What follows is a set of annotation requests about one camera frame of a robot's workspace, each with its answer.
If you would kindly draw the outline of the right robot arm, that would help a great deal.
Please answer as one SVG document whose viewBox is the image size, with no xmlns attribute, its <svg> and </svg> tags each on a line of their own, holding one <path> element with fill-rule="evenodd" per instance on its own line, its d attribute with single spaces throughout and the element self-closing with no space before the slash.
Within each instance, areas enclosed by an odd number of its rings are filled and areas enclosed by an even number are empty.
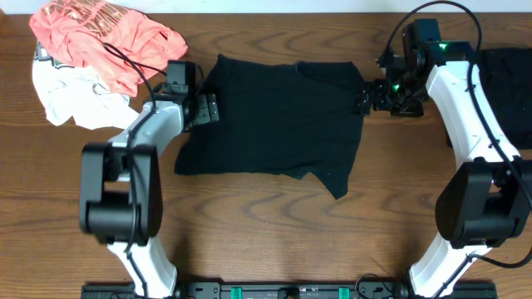
<svg viewBox="0 0 532 299">
<path fill-rule="evenodd" d="M 385 78 L 365 82 L 354 110 L 387 110 L 420 117 L 433 100 L 454 150 L 456 172 L 436 201 L 437 233 L 400 282 L 359 282 L 363 298 L 493 298 L 490 284 L 461 276 L 489 251 L 519 236 L 531 211 L 531 163 L 500 128 L 466 41 L 445 41 L 435 19 L 400 21 L 403 54 L 386 48 L 378 59 Z"/>
</svg>

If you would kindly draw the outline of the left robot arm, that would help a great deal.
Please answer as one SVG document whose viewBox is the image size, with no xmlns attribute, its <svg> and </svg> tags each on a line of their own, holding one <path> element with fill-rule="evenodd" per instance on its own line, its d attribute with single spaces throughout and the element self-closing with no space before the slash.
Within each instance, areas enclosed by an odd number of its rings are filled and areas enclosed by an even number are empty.
<svg viewBox="0 0 532 299">
<path fill-rule="evenodd" d="M 158 235 L 163 200 L 159 158 L 178 135 L 219 120 L 216 98 L 203 94 L 190 61 L 169 61 L 138 118 L 81 153 L 80 227 L 116 255 L 132 282 L 87 284 L 83 298 L 178 298 L 178 269 Z"/>
</svg>

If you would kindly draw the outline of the black t-shirt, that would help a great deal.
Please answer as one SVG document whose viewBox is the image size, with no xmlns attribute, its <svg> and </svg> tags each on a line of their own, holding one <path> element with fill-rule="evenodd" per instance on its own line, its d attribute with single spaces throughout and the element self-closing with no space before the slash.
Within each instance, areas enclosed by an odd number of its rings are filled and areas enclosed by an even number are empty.
<svg viewBox="0 0 532 299">
<path fill-rule="evenodd" d="M 362 83 L 350 61 L 270 66 L 219 55 L 204 82 L 219 120 L 192 129 L 174 171 L 313 174 L 339 199 L 362 136 L 355 109 Z"/>
</svg>

